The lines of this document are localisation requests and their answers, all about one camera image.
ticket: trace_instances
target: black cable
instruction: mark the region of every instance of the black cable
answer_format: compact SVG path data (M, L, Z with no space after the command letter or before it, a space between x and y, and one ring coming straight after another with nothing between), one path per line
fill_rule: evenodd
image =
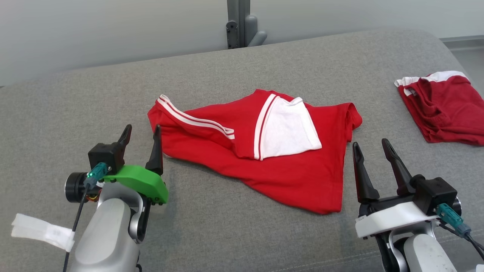
M81 198L81 203L79 204L79 208L77 209L76 219L74 220L74 226L72 227L72 231L74 232L77 229L77 224L79 223L79 218L81 217L82 207L84 206L84 201L86 200L86 195L88 194L89 186L90 186L89 184L86 184L86 188L84 189L84 194L82 195L82 198ZM64 259L64 268L62 269L62 272L67 271L68 261L69 261L69 252L66 252L65 259Z
M453 230L453 229L449 228L449 227L448 227L448 226L446 226L445 224L440 223L439 227L441 227L441 228L443 228L443 229L445 229L445 230L448 230L448 231L449 231L449 232L451 232L452 234L454 234L454 235L456 235L456 236L460 237L460 235L459 235L459 234L458 234L458 233L457 233L455 230ZM469 241L469 242L470 242L470 239L469 239L467 236L464 236L464 239L466 239L467 241ZM478 242L477 242L476 240L474 240L474 239L472 239L472 240L474 241L474 243L476 243L476 245L477 245L477 246L478 246L480 249L484 250L484 246L483 246L483 245L481 245L480 243L478 243Z
M481 256L481 258L483 259L484 261L484 253L482 252L482 250L479 248L479 246L477 245L476 241L474 241L474 239L470 236L470 234L466 233L466 237L468 239L466 239L467 241L469 241L473 246L474 248L477 250L477 253L479 253L479 256Z

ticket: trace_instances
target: white sleeve trim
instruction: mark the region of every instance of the white sleeve trim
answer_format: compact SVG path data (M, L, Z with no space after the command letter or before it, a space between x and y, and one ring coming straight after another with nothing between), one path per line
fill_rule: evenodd
M67 252L74 245L74 232L66 227L50 224L31 216L17 213L12 222L12 237L28 238L47 242Z
M269 96L257 120L254 158L262 161L320 148L321 142L303 100L297 97L289 102L276 95Z
M256 160L260 159L260 152L259 152L259 145L260 145L260 134L262 131L262 125L264 123L264 119L267 115L267 112L269 111L269 106L273 102L273 100L276 98L276 95L271 93L269 97L266 99L266 102L262 106L262 109L260 110L259 117L257 118L256 122L256 130L254 132L254 158Z
M400 87L400 86L408 86L412 83L415 83L417 81L419 81L419 79L425 79L427 81L433 81L433 82L441 82L441 81L446 81L447 79L451 78L452 76L462 76L462 77L466 77L466 75L463 73L463 72L459 72L459 71L443 71L443 72L435 72L433 74L430 74L428 76L424 76L424 77L417 77L417 76L406 76L402 79L397 79L395 81L395 86L397 87ZM410 90L408 90L407 88L404 88L403 89L403 92L406 96L409 96L412 94L412 92Z
M180 110L178 110L171 102L170 99L162 94L160 95L160 98L158 98L157 102L164 107L173 117L176 119L189 124L189 125L194 125L194 126L199 126L199 127L208 127L208 128L213 128L218 131L220 131L222 134L224 134L225 137L228 139L235 139L235 131L231 128L227 128L222 126L221 124L208 120L208 119L200 119L200 118L195 118L193 116L190 116Z

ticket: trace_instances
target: gray couch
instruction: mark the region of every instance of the gray couch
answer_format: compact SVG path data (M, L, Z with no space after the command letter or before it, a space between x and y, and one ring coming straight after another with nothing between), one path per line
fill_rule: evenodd
M484 239L484 150L428 144L393 82L435 71L464 71L439 39L423 31L379 30L289 43L147 60L58 73L0 89L0 271L60 271L64 254L10 237L16 213L72 226L77 205L64 197L71 172L88 171L87 152L133 125L125 159L144 165L152 134L147 112L160 94L181 110L230 102L255 89L316 105L355 103L354 131L380 195L396 183L380 140L388 138L412 174L443 177L458 190L473 237ZM151 210L141 247L144 271L381 271L374 239L358 239L359 204L350 144L340 213L317 215L265 197L203 166L165 158L170 200ZM78 241L93 215L86 204ZM437 236L460 271L475 267L471 245Z

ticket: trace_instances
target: metal bracket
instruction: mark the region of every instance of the metal bracket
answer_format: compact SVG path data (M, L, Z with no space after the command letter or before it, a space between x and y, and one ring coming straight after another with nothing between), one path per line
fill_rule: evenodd
M403 254L398 249L395 248L395 245L394 245L395 241L393 237L398 234L412 233L413 235L427 234L432 238L436 239L434 234L435 226L436 225L433 220L430 222L424 221L410 226L394 229L390 232L387 246L391 249L393 255L395 256L396 261L398 263L398 267L400 268L400 272L407 272L408 266L407 266L407 261L405 260L405 257L403 256Z
M229 21L225 26L227 30L227 47L229 49L239 48L239 27L234 21Z
M119 182L106 183L104 184L103 190L99 195L97 207L99 208L104 201L112 198L119 198L128 204L130 208L137 209L135 214L131 217L128 233L136 243L141 243L144 237L138 237L138 228L141 226L140 218L145 209L143 198L140 194L138 194L138 192L122 185Z
M250 0L227 0L227 48L262 45L267 33L257 30L257 17L250 15Z

